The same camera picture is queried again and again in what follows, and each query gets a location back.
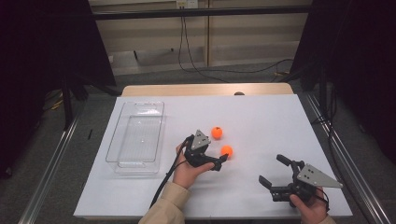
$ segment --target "black horizontal bar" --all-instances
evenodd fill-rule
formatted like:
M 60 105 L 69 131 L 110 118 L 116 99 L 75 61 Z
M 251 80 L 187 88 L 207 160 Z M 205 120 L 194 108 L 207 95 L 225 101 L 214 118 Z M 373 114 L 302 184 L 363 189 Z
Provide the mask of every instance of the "black horizontal bar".
M 68 16 L 79 17 L 79 18 L 89 17 L 90 19 L 103 21 L 103 20 L 125 20 L 125 19 L 145 19 L 145 18 L 170 18 L 170 17 L 290 14 L 290 13 L 308 13 L 313 11 L 323 11 L 323 10 L 332 10 L 332 9 L 337 9 L 337 7 L 290 6 L 290 7 L 189 8 L 189 9 L 167 9 L 167 10 L 147 10 L 147 11 L 94 12 L 91 15 L 68 15 Z

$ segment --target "clear plastic container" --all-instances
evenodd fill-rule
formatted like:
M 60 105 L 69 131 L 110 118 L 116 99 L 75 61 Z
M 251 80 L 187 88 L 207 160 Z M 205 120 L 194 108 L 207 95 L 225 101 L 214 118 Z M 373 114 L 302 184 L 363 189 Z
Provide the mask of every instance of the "clear plastic container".
M 163 102 L 125 103 L 107 152 L 107 163 L 119 174 L 156 174 L 162 126 Z

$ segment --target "white table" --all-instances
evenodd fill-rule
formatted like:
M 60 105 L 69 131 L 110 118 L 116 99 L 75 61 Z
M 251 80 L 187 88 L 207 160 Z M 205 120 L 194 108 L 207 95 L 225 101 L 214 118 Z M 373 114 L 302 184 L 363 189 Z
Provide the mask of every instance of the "white table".
M 157 101 L 164 102 L 165 108 L 159 173 L 150 178 L 116 175 L 106 164 L 106 153 L 122 104 Z M 176 156 L 175 147 L 197 129 L 210 135 L 214 126 L 223 129 L 223 138 L 212 139 L 206 155 L 218 157 L 221 146 L 227 144 L 233 147 L 233 157 L 220 172 L 198 177 L 184 209 L 188 219 L 298 217 L 289 203 L 274 203 L 258 181 L 259 175 L 273 186 L 292 181 L 291 169 L 276 160 L 277 154 L 310 163 L 334 177 L 297 95 L 119 97 L 74 215 L 142 217 Z M 331 216 L 352 216 L 340 189 L 324 190 Z

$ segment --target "orange ball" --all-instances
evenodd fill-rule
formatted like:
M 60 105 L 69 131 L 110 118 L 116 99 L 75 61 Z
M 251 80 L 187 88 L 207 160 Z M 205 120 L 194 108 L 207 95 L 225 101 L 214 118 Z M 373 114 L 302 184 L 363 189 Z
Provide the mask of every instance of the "orange ball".
M 221 136 L 222 136 L 222 129 L 221 129 L 220 127 L 214 127 L 214 128 L 212 129 L 212 136 L 213 136 L 215 139 L 220 139 Z
M 224 146 L 221 148 L 221 156 L 228 154 L 228 158 L 231 158 L 231 156 L 233 155 L 233 148 L 230 146 Z

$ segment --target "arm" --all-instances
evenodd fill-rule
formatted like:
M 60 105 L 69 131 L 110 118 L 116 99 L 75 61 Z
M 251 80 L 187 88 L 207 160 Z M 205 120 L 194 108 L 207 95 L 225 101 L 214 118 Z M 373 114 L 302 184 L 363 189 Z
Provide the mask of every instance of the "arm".
M 181 145 L 176 149 L 177 153 L 181 150 Z M 182 224 L 184 215 L 182 209 L 190 198 L 188 188 L 192 186 L 196 177 L 213 168 L 214 164 L 209 162 L 200 167 L 192 167 L 186 162 L 183 153 L 177 160 L 179 166 L 174 172 L 173 182 L 168 182 L 161 198 L 148 210 L 140 219 L 139 224 Z
M 319 189 L 317 189 L 317 195 L 323 198 L 323 192 Z M 302 223 L 335 224 L 335 221 L 327 214 L 325 202 L 313 197 L 307 205 L 294 194 L 290 195 L 290 200 L 300 210 Z

